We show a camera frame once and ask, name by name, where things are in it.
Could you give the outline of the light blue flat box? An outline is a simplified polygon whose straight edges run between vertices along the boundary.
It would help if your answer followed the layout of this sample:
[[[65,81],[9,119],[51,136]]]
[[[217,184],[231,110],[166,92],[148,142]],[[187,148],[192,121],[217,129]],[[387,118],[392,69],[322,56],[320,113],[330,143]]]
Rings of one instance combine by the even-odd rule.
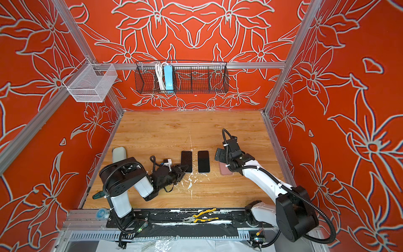
[[[173,84],[173,67],[171,65],[164,66],[165,89],[168,92],[174,92]]]

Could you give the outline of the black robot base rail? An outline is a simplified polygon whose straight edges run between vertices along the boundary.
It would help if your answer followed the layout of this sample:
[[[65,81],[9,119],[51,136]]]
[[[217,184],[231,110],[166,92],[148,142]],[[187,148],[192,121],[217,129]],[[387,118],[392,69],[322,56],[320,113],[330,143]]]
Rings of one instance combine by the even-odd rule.
[[[116,230],[125,242],[170,238],[247,241],[256,236],[269,238],[277,232],[272,225],[253,220],[242,208],[217,208],[210,216],[219,220],[209,223],[182,222],[201,211],[204,209],[134,209],[123,219],[112,211],[106,228]]]

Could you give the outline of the yellow handled pliers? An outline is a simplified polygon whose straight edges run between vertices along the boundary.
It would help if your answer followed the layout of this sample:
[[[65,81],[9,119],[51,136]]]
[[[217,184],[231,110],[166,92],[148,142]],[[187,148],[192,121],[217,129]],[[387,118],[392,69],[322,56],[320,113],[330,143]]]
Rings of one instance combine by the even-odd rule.
[[[182,222],[184,223],[209,223],[219,220],[219,217],[211,217],[210,214],[215,212],[217,209],[208,209],[199,212],[198,214],[192,215],[190,217],[184,218]]]

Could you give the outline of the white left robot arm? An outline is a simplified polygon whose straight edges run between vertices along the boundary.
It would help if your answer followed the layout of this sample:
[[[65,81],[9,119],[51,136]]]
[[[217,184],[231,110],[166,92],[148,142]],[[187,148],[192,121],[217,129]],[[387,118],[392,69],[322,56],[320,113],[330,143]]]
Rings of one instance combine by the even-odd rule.
[[[158,168],[149,175],[140,162],[130,157],[107,165],[100,171],[102,190],[117,218],[123,219],[132,212],[129,189],[135,188],[145,201],[150,201],[158,196],[160,190],[167,191],[169,186],[180,182],[188,168],[181,164],[170,166],[168,162],[153,165]]]

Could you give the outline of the green handled screwdriver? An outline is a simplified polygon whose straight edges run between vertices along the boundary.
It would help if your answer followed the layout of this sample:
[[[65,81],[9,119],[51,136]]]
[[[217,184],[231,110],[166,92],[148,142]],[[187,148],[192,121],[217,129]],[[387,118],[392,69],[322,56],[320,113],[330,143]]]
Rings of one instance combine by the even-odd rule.
[[[98,200],[98,199],[105,198],[105,197],[106,197],[105,192],[104,191],[99,191],[99,192],[97,192],[96,194],[94,194],[92,196],[92,199],[93,200]]]

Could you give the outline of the clear plastic wall bin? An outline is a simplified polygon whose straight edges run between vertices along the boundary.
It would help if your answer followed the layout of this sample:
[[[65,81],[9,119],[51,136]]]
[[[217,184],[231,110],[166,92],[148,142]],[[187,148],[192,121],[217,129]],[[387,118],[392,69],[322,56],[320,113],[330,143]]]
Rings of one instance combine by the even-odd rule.
[[[86,59],[63,85],[76,102],[103,102],[117,77],[113,64],[92,64]]]

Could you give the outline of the silver phone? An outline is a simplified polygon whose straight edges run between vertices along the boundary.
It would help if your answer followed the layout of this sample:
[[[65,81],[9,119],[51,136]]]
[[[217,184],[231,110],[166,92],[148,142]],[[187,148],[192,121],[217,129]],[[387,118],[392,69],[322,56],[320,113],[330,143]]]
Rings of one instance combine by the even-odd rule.
[[[193,154],[192,151],[181,152],[181,165],[185,168],[185,173],[193,172]]]

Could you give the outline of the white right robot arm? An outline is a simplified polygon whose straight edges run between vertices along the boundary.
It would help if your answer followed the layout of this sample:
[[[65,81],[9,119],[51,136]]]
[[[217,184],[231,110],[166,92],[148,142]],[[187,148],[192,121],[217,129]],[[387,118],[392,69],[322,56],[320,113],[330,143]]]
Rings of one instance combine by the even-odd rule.
[[[331,244],[336,240],[336,230],[331,219],[314,205],[301,186],[291,186],[264,169],[250,154],[241,150],[236,136],[223,131],[223,147],[218,148],[215,160],[223,163],[233,173],[239,173],[253,181],[274,202],[275,209],[261,201],[250,205],[252,218],[277,227],[287,240],[295,242],[305,238],[318,244]],[[327,223],[327,238],[316,238],[309,232],[318,227],[319,217]]]

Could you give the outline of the blue tape roll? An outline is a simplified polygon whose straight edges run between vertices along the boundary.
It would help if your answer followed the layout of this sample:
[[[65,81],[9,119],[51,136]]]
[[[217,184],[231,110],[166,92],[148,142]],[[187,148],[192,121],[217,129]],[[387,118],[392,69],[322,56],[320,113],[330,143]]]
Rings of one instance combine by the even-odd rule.
[[[98,209],[96,212],[96,219],[97,220],[104,220],[104,219],[108,219],[110,215],[110,212],[108,209]]]

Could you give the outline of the pink phone case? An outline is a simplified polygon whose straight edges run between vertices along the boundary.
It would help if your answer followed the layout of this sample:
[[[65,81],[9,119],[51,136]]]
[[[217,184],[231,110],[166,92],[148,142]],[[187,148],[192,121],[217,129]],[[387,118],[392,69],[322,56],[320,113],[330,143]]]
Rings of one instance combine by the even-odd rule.
[[[229,170],[226,164],[219,162],[220,174],[222,176],[232,175],[233,172]]]

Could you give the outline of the pale green soap bar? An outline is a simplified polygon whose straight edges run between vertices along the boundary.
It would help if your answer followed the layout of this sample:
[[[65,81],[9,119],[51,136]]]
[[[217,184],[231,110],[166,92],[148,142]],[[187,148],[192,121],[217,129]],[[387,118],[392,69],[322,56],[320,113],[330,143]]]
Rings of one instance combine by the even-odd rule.
[[[117,147],[112,150],[112,163],[119,163],[127,159],[125,147]]]

